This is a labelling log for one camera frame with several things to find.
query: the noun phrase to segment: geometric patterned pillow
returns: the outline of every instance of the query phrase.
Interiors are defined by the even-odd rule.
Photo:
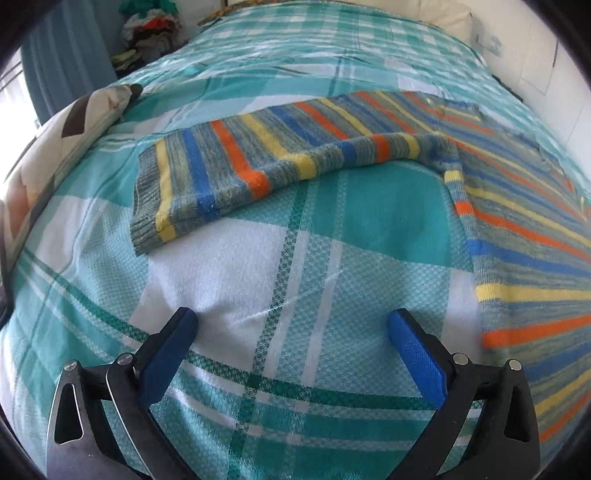
[[[7,274],[33,224],[86,151],[141,92],[141,85],[119,85],[76,100],[43,126],[9,174],[0,196],[0,315],[2,303],[10,303],[2,301],[2,290],[9,295]]]

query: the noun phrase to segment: pile of clothes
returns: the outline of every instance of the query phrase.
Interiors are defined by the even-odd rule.
[[[119,78],[181,46],[178,11],[170,0],[129,0],[119,11],[130,15],[121,31],[129,50],[111,58]]]

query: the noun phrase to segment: metal screw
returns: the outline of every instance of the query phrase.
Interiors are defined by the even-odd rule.
[[[72,370],[74,370],[76,368],[76,365],[78,365],[78,362],[76,360],[68,360],[64,364],[64,370],[66,372],[71,372]]]
[[[518,372],[519,370],[521,370],[521,364],[519,363],[519,361],[513,358],[509,360],[509,368]]]
[[[117,357],[117,363],[119,365],[129,365],[133,359],[134,356],[131,353],[122,353]]]
[[[453,362],[458,365],[467,365],[470,360],[463,353],[454,353]]]

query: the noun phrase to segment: blue curtain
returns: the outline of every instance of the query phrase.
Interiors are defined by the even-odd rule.
[[[63,0],[31,32],[21,57],[42,124],[74,100],[117,80],[90,0]]]

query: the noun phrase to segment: plaid bedsheet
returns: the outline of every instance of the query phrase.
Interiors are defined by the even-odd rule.
[[[237,11],[130,82],[142,97],[61,185],[15,267],[0,400],[25,448],[44,468],[66,359],[110,362],[185,305],[200,312],[200,335],[153,413],[202,478],[384,478],[432,415],[387,341],[385,315],[404,306],[448,348],[480,355],[472,265],[442,180],[407,163],[343,170],[136,257],[128,229],[138,156],[175,129],[357,90],[475,102],[563,152],[464,44],[350,5]],[[345,232],[355,241],[343,242]],[[268,314],[277,329],[253,388]],[[543,444],[545,460],[576,419]]]

